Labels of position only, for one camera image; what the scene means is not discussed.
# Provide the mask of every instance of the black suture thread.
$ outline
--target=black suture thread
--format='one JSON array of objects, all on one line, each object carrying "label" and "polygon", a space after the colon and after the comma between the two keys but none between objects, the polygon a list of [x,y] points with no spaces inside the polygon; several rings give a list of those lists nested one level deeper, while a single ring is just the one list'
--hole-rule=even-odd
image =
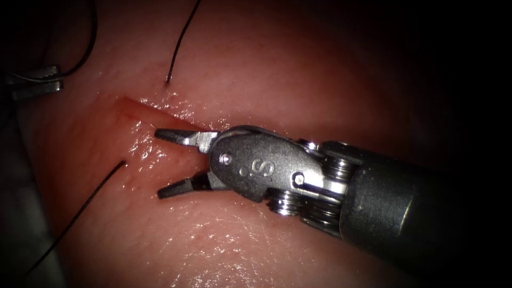
[{"label": "black suture thread", "polygon": [[126,161],[125,160],[122,160],[121,162],[119,162],[119,164],[117,164],[111,171],[110,173],[108,173],[108,175],[105,177],[105,179],[103,179],[103,181],[96,187],[96,189],[92,192],[92,194],[89,196],[89,198],[85,201],[85,203],[82,205],[82,207],[80,207],[80,210],[78,210],[78,212],[75,214],[75,216],[71,219],[71,221],[69,222],[69,224],[64,228],[64,230],[61,232],[61,234],[59,235],[59,237],[57,237],[55,239],[55,241],[53,242],[53,244],[50,246],[50,248],[48,248],[48,250],[46,250],[46,252],[44,252],[44,254],[25,272],[23,273],[19,280],[23,280],[25,277],[27,277],[32,271],[34,271],[34,269],[37,268],[37,266],[39,266],[39,264],[41,264],[41,262],[43,262],[43,260],[52,252],[52,250],[57,246],[57,244],[59,244],[59,242],[62,240],[62,238],[64,237],[64,235],[68,232],[68,230],[71,228],[71,226],[73,226],[73,224],[75,223],[75,221],[78,219],[78,217],[80,217],[80,215],[82,214],[82,212],[84,212],[85,208],[89,205],[89,203],[92,201],[92,199],[96,196],[96,194],[99,192],[99,190],[105,185],[105,183],[107,183],[107,181],[110,179],[110,177],[112,177],[112,175],[114,175],[114,173],[117,172],[117,170],[119,170],[124,164],[126,164]]},{"label": "black suture thread", "polygon": [[192,13],[190,13],[190,16],[188,17],[187,23],[185,23],[185,26],[181,30],[181,34],[180,34],[180,37],[178,38],[178,42],[176,42],[176,47],[174,48],[174,53],[172,54],[171,66],[169,67],[169,73],[167,74],[167,79],[165,80],[166,84],[169,84],[169,81],[171,80],[172,68],[174,67],[174,62],[176,61],[176,55],[178,55],[178,49],[180,48],[181,40],[183,39],[183,35],[185,35],[185,32],[187,31],[187,28],[190,25],[190,22],[192,21],[192,18],[194,17],[194,14],[196,13],[200,2],[201,2],[201,0],[197,0],[196,5],[194,6],[194,9],[192,9]]},{"label": "black suture thread", "polygon": [[32,78],[32,77],[26,77],[11,71],[8,71],[7,73],[11,76],[14,76],[19,79],[23,79],[25,81],[29,82],[36,82],[36,83],[48,83],[48,82],[54,82],[63,79],[64,77],[67,77],[82,67],[83,64],[87,61],[89,56],[92,53],[92,49],[94,48],[94,44],[96,43],[96,36],[98,34],[98,13],[96,11],[96,3],[94,0],[87,0],[87,3],[89,5],[89,10],[91,12],[91,37],[89,38],[89,43],[87,45],[87,49],[85,50],[84,55],[80,59],[80,61],[75,64],[71,69],[68,71],[61,73],[60,75],[56,77],[50,77],[50,78]]}]

